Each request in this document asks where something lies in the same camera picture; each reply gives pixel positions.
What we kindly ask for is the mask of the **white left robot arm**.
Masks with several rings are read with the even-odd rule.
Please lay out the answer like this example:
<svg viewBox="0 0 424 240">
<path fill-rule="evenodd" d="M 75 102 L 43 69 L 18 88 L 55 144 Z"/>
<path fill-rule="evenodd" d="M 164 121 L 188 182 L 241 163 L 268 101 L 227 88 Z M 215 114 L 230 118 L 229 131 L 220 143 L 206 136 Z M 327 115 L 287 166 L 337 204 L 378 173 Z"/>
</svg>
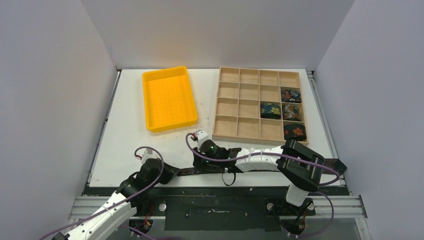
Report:
<svg viewBox="0 0 424 240">
<path fill-rule="evenodd" d="M 181 170 L 159 158 L 148 159 L 139 171 L 131 174 L 112 193 L 109 199 L 91 216 L 80 221 L 67 233 L 56 233 L 54 240 L 104 240 L 127 219 L 151 213 L 154 207 L 149 190 L 156 184 L 167 184 Z"/>
</svg>

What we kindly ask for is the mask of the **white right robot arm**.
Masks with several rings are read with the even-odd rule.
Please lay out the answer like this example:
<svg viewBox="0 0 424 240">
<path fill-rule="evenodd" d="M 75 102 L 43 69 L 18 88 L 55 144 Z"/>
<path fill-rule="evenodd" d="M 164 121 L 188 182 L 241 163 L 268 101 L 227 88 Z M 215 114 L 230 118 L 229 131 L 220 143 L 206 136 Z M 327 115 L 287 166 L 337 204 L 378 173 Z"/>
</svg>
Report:
<svg viewBox="0 0 424 240">
<path fill-rule="evenodd" d="M 201 163 L 229 173 L 282 173 L 290 182 L 282 207 L 290 215 L 300 211 L 308 194 L 319 189 L 323 170 L 326 169 L 320 154 L 295 140 L 265 149 L 226 149 L 206 140 L 192 152 Z"/>
</svg>

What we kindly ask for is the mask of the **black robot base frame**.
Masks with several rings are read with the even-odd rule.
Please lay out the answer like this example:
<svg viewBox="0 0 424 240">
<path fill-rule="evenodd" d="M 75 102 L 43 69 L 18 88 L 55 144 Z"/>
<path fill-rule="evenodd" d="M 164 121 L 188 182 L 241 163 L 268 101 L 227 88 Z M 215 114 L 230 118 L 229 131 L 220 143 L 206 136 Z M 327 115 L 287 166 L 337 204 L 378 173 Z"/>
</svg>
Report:
<svg viewBox="0 0 424 240">
<path fill-rule="evenodd" d="M 279 229 L 278 219 L 366 218 L 362 198 L 346 186 L 327 186 L 308 195 L 301 207 L 285 202 L 286 187 L 155 187 L 131 217 L 164 221 L 167 231 L 235 231 Z"/>
</svg>

